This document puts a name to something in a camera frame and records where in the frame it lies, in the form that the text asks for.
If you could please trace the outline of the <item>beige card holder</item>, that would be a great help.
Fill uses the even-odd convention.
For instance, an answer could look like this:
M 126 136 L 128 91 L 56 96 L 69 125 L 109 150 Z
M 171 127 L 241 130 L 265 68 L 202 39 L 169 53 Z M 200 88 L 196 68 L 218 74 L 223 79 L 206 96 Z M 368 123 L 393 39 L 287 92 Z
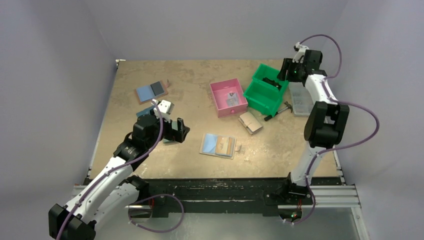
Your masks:
M 249 111 L 241 114 L 238 117 L 239 122 L 251 135 L 257 133 L 263 128 L 263 125 L 258 121 L 258 119 Z
M 201 140 L 199 153 L 223 159 L 233 159 L 236 146 L 237 139 L 233 136 L 205 133 Z

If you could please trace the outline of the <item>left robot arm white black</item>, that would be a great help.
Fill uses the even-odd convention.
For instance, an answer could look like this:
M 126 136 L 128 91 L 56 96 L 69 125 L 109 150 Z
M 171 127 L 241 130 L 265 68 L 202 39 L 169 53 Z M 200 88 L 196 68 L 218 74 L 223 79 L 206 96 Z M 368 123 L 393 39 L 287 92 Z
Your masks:
M 190 128 L 181 118 L 175 120 L 176 127 L 173 123 L 162 114 L 139 116 L 97 177 L 65 205 L 49 210 L 49 235 L 55 240 L 93 240 L 115 211 L 131 204 L 154 206 L 156 195 L 151 195 L 149 183 L 133 172 L 161 140 L 184 142 Z

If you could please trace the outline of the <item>green card holder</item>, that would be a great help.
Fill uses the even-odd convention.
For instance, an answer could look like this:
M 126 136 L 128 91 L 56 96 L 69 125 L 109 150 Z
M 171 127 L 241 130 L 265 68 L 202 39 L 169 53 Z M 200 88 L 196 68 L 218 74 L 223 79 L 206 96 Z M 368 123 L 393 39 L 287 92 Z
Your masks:
M 168 139 L 165 139 L 165 138 L 162 140 L 162 142 L 163 142 L 164 145 L 173 145 L 173 144 L 177 144 L 178 143 L 175 140 L 168 140 Z

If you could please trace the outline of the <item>blue card holder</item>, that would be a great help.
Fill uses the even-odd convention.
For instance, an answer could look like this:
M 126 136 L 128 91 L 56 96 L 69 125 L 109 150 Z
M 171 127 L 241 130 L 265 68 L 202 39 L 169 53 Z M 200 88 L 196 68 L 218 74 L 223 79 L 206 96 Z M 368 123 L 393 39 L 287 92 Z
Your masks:
M 136 117 L 139 118 L 144 115 L 155 115 L 153 107 L 145 108 L 144 110 L 137 112 Z

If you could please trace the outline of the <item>tan card in holder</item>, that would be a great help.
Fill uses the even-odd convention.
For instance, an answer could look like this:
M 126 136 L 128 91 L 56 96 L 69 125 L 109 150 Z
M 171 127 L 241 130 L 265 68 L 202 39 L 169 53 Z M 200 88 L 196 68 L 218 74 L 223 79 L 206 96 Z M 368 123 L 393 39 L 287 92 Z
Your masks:
M 218 136 L 214 153 L 218 156 L 232 157 L 236 139 L 230 136 Z

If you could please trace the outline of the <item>open brown card holder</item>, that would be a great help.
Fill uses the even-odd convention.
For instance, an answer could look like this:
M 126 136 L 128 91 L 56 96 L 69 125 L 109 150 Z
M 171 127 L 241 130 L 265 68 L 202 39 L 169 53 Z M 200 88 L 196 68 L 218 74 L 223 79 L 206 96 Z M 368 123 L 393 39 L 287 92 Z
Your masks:
M 148 85 L 138 87 L 134 90 L 136 99 L 141 105 L 149 102 L 152 99 L 156 99 L 168 94 L 169 82 L 157 81 Z

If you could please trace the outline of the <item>cards in pink box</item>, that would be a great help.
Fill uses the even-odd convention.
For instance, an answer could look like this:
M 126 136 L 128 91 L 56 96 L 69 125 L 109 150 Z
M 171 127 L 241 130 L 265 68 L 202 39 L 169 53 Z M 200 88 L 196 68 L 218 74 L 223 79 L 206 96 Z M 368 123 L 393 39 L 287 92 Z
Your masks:
M 228 107 L 238 106 L 240 104 L 238 94 L 236 92 L 227 93 L 226 94 L 226 104 L 227 104 Z

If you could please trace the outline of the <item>black object in bin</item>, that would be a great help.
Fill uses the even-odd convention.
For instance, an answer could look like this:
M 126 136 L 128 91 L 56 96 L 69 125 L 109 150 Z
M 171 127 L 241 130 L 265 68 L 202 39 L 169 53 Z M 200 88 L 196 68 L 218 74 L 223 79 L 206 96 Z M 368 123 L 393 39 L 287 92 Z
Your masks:
M 269 85 L 271 85 L 271 86 L 273 86 L 273 87 L 275 87 L 275 88 L 277 88 L 279 91 L 282 88 L 282 86 L 278 83 L 278 81 L 274 81 L 274 80 L 272 80 L 272 79 L 270 79 L 268 77 L 264 77 L 262 79 L 262 81 L 265 82 L 265 83 L 267 83 L 267 84 L 269 84 Z

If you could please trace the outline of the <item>rear green bin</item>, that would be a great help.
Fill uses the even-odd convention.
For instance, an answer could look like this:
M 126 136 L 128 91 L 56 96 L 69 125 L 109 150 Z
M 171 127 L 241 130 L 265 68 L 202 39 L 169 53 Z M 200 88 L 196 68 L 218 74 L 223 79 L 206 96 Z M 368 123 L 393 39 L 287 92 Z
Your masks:
M 265 83 L 262 81 L 263 78 L 269 78 L 276 82 L 278 82 L 282 87 L 280 90 L 278 90 L 276 87 L 272 86 L 274 89 L 278 90 L 279 95 L 283 95 L 289 85 L 289 81 L 281 81 L 277 79 L 277 75 L 279 73 L 279 70 L 270 67 L 264 63 L 261 63 L 259 67 L 256 69 L 255 73 L 252 76 L 253 80 L 257 80 L 259 82 Z

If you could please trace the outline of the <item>green bin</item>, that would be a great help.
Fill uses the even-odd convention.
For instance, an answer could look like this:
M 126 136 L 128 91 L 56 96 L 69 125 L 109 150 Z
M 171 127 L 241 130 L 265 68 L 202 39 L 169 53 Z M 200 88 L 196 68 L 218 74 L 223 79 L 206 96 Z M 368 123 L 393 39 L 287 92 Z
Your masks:
M 289 81 L 281 81 L 277 79 L 277 75 L 279 73 L 279 70 L 270 67 L 264 63 L 261 63 L 259 67 L 256 69 L 255 73 L 252 76 L 253 80 L 257 80 L 259 82 L 265 83 L 262 81 L 263 78 L 269 78 L 276 82 L 278 82 L 282 87 L 280 90 L 278 90 L 276 87 L 272 86 L 274 89 L 278 90 L 279 95 L 283 95 L 289 85 Z
M 243 96 L 248 106 L 263 115 L 274 117 L 283 102 L 283 95 L 287 89 L 287 81 L 278 81 L 280 88 L 262 80 L 252 80 Z

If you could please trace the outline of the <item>front green bin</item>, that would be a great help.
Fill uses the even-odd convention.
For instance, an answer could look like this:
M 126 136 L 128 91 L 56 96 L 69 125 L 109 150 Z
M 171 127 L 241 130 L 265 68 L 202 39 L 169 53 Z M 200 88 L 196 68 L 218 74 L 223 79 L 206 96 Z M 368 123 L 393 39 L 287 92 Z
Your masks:
M 283 95 L 287 89 L 287 81 L 278 81 L 280 88 L 262 80 L 252 80 L 243 96 L 248 106 L 263 115 L 274 117 L 283 102 Z

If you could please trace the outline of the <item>hammer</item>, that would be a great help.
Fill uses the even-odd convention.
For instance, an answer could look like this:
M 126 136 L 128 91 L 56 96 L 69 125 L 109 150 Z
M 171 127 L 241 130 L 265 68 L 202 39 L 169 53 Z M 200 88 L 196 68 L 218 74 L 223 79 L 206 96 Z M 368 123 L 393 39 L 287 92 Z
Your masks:
M 285 107 L 282 108 L 282 109 L 279 109 L 274 115 L 270 114 L 270 115 L 266 116 L 264 118 L 264 121 L 267 122 L 267 121 L 271 120 L 272 118 L 274 118 L 275 116 L 277 116 L 278 114 L 280 114 L 280 113 L 282 113 L 286 110 L 290 110 L 291 113 L 293 112 L 293 106 L 288 101 L 285 101 L 284 105 L 285 105 Z

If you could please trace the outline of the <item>clear screw organizer box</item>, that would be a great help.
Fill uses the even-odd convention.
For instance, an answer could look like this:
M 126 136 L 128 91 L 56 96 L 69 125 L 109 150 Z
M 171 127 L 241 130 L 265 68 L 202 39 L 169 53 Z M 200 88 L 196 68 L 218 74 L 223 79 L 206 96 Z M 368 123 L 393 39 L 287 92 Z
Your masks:
M 315 104 L 308 90 L 301 82 L 290 82 L 288 88 L 294 115 L 297 117 L 308 117 Z

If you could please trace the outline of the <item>pink box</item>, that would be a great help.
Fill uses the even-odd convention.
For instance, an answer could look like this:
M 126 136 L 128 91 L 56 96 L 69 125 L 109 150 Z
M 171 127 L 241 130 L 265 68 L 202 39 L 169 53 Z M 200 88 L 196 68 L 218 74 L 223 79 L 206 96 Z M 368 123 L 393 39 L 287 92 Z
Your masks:
M 237 78 L 213 82 L 210 89 L 219 118 L 247 111 L 248 102 Z

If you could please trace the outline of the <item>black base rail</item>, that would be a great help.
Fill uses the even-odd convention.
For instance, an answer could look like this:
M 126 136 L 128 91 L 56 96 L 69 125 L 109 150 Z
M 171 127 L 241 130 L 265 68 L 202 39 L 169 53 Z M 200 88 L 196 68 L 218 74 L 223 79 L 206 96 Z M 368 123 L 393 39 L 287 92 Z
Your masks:
M 123 184 L 135 187 L 135 199 L 152 207 L 154 218 L 167 218 L 170 213 L 193 214 L 261 214 L 276 217 L 279 206 L 294 208 L 312 205 L 312 193 L 305 197 L 282 198 L 277 189 L 285 177 L 256 178 L 158 178 L 130 176 Z

